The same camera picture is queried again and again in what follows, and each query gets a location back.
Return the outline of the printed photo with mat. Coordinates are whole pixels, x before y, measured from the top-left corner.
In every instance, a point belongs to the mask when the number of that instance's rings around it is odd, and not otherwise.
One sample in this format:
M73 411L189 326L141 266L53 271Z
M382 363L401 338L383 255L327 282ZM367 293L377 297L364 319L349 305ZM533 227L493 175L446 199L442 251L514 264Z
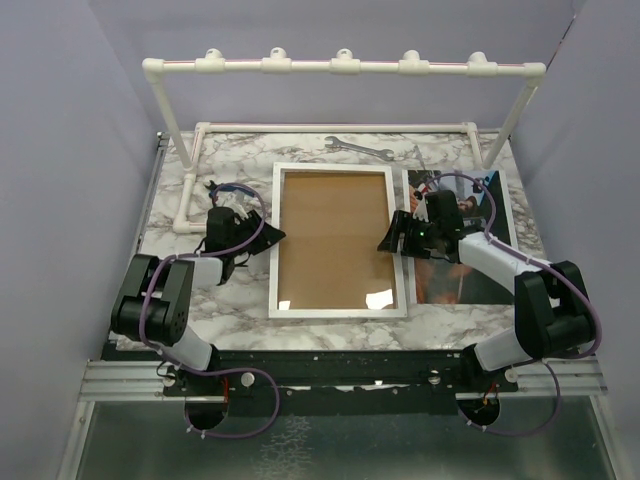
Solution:
M402 174L405 206L413 212L422 196L451 191L466 226L486 226L500 241L517 245L515 224L504 175L498 170L466 170L462 178L440 170L408 170ZM510 305L507 289L482 272L444 259L410 259L409 296L413 304Z

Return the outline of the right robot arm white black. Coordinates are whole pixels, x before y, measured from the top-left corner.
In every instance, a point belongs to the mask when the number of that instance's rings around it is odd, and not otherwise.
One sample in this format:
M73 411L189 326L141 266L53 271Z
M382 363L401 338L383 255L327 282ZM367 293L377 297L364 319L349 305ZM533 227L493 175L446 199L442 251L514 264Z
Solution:
M591 354L601 342L601 325L579 268L568 261L549 263L528 256L493 236L488 228L464 224L451 191L423 197L427 217L397 210L379 251L429 259L437 252L469 266L514 298L513 326L463 351L461 383L481 391L496 370L560 357L585 344Z

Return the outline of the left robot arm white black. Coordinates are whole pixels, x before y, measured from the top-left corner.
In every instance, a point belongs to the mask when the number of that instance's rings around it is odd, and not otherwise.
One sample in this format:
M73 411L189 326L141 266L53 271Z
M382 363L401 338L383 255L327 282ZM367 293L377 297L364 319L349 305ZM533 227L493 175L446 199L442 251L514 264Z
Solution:
M225 284L237 257L256 256L285 238L255 210L241 215L230 207L211 208L194 252L164 260L132 257L111 313L111 330L188 369L186 382L195 392L214 392L221 380L215 348L188 326L192 290Z

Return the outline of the silver open-end wrench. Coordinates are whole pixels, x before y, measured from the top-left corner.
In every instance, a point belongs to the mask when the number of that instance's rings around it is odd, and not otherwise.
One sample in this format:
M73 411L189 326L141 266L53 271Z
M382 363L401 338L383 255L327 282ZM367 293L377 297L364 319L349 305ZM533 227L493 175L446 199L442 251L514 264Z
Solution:
M353 152L363 153L366 155L377 157L383 161L393 161L395 158L395 153L391 149L374 149L371 147L366 147L358 144L353 144L349 142L345 142L340 140L336 136L326 136L325 137L326 147L333 149L344 149Z

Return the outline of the white PVC pipe rack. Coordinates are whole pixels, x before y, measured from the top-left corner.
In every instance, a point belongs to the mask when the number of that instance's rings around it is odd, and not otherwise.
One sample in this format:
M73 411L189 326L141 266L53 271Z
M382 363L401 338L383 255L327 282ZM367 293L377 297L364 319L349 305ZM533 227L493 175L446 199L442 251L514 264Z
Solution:
M547 67L543 63L500 64L490 61L477 51L464 63L430 62L422 59L416 50L409 50L398 61L362 61L353 57L351 50L343 48L328 60L293 60L281 47L261 59L227 60L217 49L210 49L202 58L169 61L146 58L142 62L144 76L149 83L168 129L183 169L182 192L177 213L172 222L177 234L204 231L202 223L188 219L191 198L195 188L201 145L209 133L461 133L469 137L472 158L485 168L492 166L517 125L523 111L541 85ZM389 74L405 77L464 76L468 78L518 77L525 86L514 102L491 149L484 154L479 143L479 131L473 122L444 124L250 124L199 122L194 129L193 146L188 148L182 137L173 108L164 86L168 74L195 73L218 75L228 73L259 72L271 75L328 73L338 76L360 74Z

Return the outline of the blue handled pliers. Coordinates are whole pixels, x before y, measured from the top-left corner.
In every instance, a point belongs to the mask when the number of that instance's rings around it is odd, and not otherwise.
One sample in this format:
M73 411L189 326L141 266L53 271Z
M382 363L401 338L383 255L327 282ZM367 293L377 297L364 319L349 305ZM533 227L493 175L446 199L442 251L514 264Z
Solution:
M209 191L210 196L217 195L221 192L225 192L225 193L241 192L243 195L247 195L249 197L254 196L253 190L244 184L238 184L238 183L216 184L213 180L211 180L205 185L205 187Z

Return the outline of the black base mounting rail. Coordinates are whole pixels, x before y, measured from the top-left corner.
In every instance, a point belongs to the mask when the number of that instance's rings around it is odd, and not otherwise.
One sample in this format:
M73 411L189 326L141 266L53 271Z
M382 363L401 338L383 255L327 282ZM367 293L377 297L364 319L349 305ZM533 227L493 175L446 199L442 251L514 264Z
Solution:
M518 386L473 371L459 350L221 350L219 377L175 371L169 398L226 407L234 416L454 415L461 399Z

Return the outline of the aluminium extrusion rail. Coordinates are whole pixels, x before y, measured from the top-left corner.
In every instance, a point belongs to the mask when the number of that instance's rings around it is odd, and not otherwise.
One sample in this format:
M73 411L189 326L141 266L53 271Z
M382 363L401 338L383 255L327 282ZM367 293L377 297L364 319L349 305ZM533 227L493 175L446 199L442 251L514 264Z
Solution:
M79 399L86 402L145 402L163 398L167 367L159 361L90 361Z

